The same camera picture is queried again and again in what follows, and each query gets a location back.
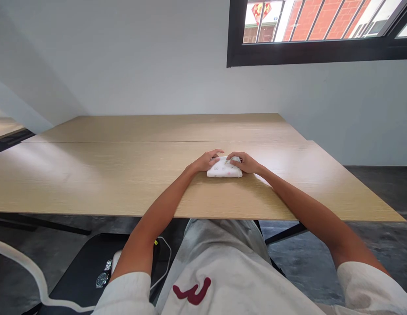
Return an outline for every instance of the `hand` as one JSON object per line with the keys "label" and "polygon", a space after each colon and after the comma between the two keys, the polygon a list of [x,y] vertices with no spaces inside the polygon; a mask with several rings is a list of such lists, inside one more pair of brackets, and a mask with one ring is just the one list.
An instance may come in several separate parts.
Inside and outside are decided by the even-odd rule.
{"label": "hand", "polygon": [[[240,163],[240,162],[231,160],[231,158],[233,156],[239,157],[242,162]],[[230,164],[237,166],[239,169],[241,169],[242,171],[244,171],[246,173],[250,173],[250,174],[259,173],[263,169],[263,166],[261,164],[256,162],[256,160],[253,159],[253,157],[251,157],[250,155],[248,155],[245,152],[232,152],[229,154],[229,156],[227,156],[227,160],[231,160]]]}
{"label": "hand", "polygon": [[209,170],[215,163],[217,163],[220,158],[217,153],[224,153],[221,149],[215,149],[209,152],[205,152],[200,158],[194,161],[190,166],[195,171],[206,172]]}

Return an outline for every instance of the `watch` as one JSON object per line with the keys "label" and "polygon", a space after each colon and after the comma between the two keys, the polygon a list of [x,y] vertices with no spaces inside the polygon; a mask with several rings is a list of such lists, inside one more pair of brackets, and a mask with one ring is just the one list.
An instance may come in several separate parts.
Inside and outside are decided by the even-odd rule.
{"label": "watch", "polygon": [[95,281],[95,288],[99,289],[104,286],[109,282],[110,279],[110,270],[112,269],[112,261],[113,259],[109,259],[106,262],[106,267],[104,267],[104,271],[97,277],[97,280]]}

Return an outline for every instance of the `gray floor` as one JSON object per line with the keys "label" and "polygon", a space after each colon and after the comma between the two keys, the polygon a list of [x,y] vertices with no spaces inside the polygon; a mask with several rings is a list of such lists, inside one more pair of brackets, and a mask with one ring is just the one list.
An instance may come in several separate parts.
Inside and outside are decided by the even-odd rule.
{"label": "gray floor", "polygon": [[[348,167],[362,182],[407,219],[407,168]],[[72,259],[93,235],[130,233],[138,222],[128,217],[37,216],[91,229],[90,236],[39,228],[35,232],[0,227],[0,240],[30,256],[43,270],[51,290]],[[163,236],[177,250],[187,220],[173,220]],[[268,238],[295,222],[261,221]],[[407,223],[350,223],[407,292]],[[343,304],[332,259],[326,246],[312,234],[269,246],[270,256],[300,290],[312,300]],[[18,264],[0,256],[0,314],[21,314],[39,301],[31,276]]]}

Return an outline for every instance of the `red brick wall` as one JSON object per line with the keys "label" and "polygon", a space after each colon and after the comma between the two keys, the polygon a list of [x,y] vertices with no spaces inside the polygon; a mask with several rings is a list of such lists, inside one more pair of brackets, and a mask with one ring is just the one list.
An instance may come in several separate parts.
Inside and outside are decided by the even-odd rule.
{"label": "red brick wall", "polygon": [[[358,9],[358,6],[361,4],[362,0],[345,0],[344,5],[342,6],[341,11],[339,12],[335,23],[333,24],[333,27],[330,30],[330,33],[327,36],[327,39],[340,39],[342,35],[344,34],[348,24],[350,23],[352,17],[354,16],[355,12]],[[360,13],[357,14],[357,17],[355,18],[354,22],[352,23],[351,29],[348,30],[347,35],[345,36],[348,38],[348,36],[351,34],[352,30],[354,27],[357,25],[360,17],[365,11],[365,8],[368,6],[370,0],[367,0],[363,7],[360,10]]]}
{"label": "red brick wall", "polygon": [[[350,23],[352,17],[358,9],[358,6],[361,4],[362,0],[344,0],[344,4],[340,13],[338,14],[333,27],[331,28],[327,39],[340,39],[344,34],[345,29]],[[326,35],[326,32],[341,4],[342,0],[326,0],[323,5],[322,10],[319,13],[319,17],[316,21],[316,25],[313,28],[312,34],[310,35],[309,40],[323,40]],[[322,0],[306,0],[304,7],[302,8],[300,19],[298,25],[295,27],[295,32],[292,38],[293,42],[296,41],[305,41],[307,35],[310,32],[310,28],[313,24],[313,21],[317,15],[317,11],[320,8]],[[348,38],[351,34],[354,27],[357,25],[360,17],[365,11],[365,8],[370,3],[370,0],[367,0],[360,12],[358,13],[356,19],[352,23],[352,26],[348,30],[345,38]],[[298,11],[300,10],[302,0],[297,0],[294,4],[294,7],[291,11],[290,19],[288,21],[287,29],[284,34],[284,42],[288,42],[291,37],[292,29],[297,20]]]}
{"label": "red brick wall", "polygon": [[357,26],[358,21],[360,20],[361,16],[363,15],[363,13],[364,13],[364,11],[365,11],[365,9],[367,8],[367,6],[368,6],[369,3],[370,3],[370,0],[367,0],[367,1],[363,4],[363,6],[362,6],[360,12],[359,12],[359,13],[357,14],[357,16],[355,17],[355,20],[354,20],[354,22],[352,23],[352,26],[349,28],[348,33],[345,35],[345,38],[346,38],[346,39],[349,38],[349,35],[351,35],[352,31],[353,31],[354,28]]}
{"label": "red brick wall", "polygon": [[291,32],[294,27],[295,21],[297,20],[298,11],[300,10],[302,0],[297,0],[294,2],[294,7],[292,8],[290,18],[288,20],[287,29],[285,30],[283,42],[288,42],[291,37]]}
{"label": "red brick wall", "polygon": [[316,18],[321,3],[322,0],[306,0],[294,36],[292,37],[293,42],[305,41],[307,39],[307,35],[310,32],[310,28]]}
{"label": "red brick wall", "polygon": [[310,40],[323,40],[330,23],[335,16],[336,11],[342,0],[326,0],[323,8],[319,14],[316,25],[313,28],[313,32],[310,35]]}

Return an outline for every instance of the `table top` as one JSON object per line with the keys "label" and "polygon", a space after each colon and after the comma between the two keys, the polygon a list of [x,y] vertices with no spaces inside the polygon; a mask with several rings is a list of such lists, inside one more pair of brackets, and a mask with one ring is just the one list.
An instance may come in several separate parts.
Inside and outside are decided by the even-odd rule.
{"label": "table top", "polygon": [[[21,143],[0,153],[0,212],[142,216],[204,151],[245,151],[345,221],[405,221],[313,141]],[[260,177],[200,173],[175,217],[295,220]]]}
{"label": "table top", "polygon": [[0,139],[24,130],[24,126],[12,118],[0,118]]}
{"label": "table top", "polygon": [[80,116],[25,142],[304,141],[279,114]]}

